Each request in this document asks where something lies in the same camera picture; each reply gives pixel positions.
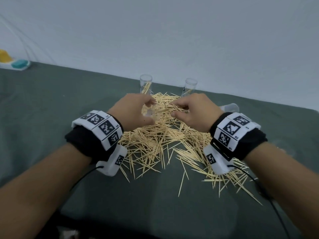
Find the wristband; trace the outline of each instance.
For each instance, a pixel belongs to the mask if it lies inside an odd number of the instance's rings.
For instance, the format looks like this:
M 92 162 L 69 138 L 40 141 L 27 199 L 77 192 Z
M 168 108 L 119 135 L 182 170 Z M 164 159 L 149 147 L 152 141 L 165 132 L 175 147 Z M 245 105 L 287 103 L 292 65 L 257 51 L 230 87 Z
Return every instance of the wristband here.
M 102 111 L 91 111 L 72 122 L 73 130 L 66 134 L 67 142 L 92 158 L 92 163 L 107 161 L 123 135 L 121 123 Z
M 242 113 L 224 113 L 210 129 L 211 145 L 216 144 L 227 157 L 243 160 L 250 151 L 267 141 L 260 128 Z

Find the white wall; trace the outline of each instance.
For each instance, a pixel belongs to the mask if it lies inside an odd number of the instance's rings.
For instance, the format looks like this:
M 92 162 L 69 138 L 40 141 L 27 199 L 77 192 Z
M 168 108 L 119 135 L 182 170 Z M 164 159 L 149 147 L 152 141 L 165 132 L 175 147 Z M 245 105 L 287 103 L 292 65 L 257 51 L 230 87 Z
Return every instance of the white wall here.
M 32 60 L 319 110 L 319 0 L 0 0 Z M 0 47 L 25 56 L 0 23 Z

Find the person's right hand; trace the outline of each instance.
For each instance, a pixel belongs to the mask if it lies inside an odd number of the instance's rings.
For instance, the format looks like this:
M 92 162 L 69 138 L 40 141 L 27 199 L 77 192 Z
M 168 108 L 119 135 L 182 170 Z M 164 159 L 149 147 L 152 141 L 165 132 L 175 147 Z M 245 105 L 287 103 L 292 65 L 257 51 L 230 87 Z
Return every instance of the person's right hand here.
M 171 104 L 180 107 L 188 106 L 189 113 L 174 111 L 171 116 L 199 132 L 209 132 L 214 122 L 224 113 L 205 94 L 193 93 L 178 98 Z

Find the green fabric surface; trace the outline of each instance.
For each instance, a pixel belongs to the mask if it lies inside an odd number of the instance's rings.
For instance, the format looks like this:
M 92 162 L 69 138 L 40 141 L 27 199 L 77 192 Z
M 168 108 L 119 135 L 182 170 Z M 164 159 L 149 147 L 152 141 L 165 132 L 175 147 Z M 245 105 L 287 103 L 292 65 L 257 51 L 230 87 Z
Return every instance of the green fabric surface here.
M 153 92 L 180 94 L 182 88 L 153 84 Z M 71 122 L 91 110 L 107 111 L 139 81 L 89 71 L 34 63 L 25 71 L 0 69 L 0 185 L 18 176 L 65 143 Z M 238 96 L 205 92 L 218 105 L 236 103 L 262 126 L 270 142 L 284 141 L 295 159 L 319 172 L 319 114 L 316 111 Z M 221 192 L 205 176 L 174 157 L 161 173 L 149 171 L 130 183 L 119 171 L 97 171 L 78 185 L 62 208 L 73 218 L 90 218 L 164 238 L 285 238 L 268 201 L 246 182 L 263 204 L 232 185 Z M 302 238 L 277 206 L 293 238 Z

